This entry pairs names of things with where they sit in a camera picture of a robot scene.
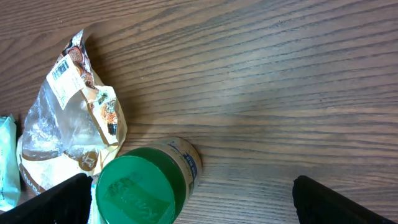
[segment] white label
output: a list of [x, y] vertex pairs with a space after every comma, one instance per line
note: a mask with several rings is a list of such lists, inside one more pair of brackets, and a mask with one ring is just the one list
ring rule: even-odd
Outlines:
[[90, 214], [88, 216], [87, 224], [105, 224], [104, 220], [101, 217], [100, 211], [98, 211], [97, 201], [96, 201], [96, 196], [95, 196], [95, 190], [96, 190], [95, 188], [96, 188], [96, 184], [92, 184], [91, 185]]
[[65, 109], [70, 98], [85, 84], [69, 55], [63, 57], [47, 75], [54, 95], [60, 103], [61, 109]]

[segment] food packaging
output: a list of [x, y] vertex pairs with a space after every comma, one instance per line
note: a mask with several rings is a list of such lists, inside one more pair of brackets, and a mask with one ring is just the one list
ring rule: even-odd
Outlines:
[[14, 122], [12, 115], [0, 117], [0, 210], [4, 212], [17, 206], [21, 196]]
[[90, 65], [82, 30], [59, 55], [26, 116], [17, 147], [19, 169], [39, 194], [75, 174], [100, 173], [126, 133], [113, 88]]

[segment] plastic jar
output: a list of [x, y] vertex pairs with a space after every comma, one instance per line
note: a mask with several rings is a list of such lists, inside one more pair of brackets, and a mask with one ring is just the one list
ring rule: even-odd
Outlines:
[[172, 223], [202, 173], [197, 151], [172, 137], [133, 149], [107, 164], [98, 178], [96, 203], [105, 223]]

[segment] food wrapper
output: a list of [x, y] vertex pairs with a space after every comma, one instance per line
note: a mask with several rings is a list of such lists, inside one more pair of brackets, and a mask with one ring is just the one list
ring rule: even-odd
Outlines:
[[14, 117], [0, 116], [0, 210], [4, 212], [15, 208], [21, 196], [16, 133]]
[[126, 133], [116, 94], [92, 69], [80, 31], [47, 74], [26, 116], [17, 147], [19, 169], [39, 194], [77, 173], [101, 172]]

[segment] wood grain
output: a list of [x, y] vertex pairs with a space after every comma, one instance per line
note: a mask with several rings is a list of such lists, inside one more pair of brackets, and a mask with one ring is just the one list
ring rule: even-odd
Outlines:
[[298, 223], [299, 175], [398, 222], [396, 0], [2, 2], [1, 114], [23, 121], [87, 26], [121, 154], [164, 136], [201, 154], [176, 223]]

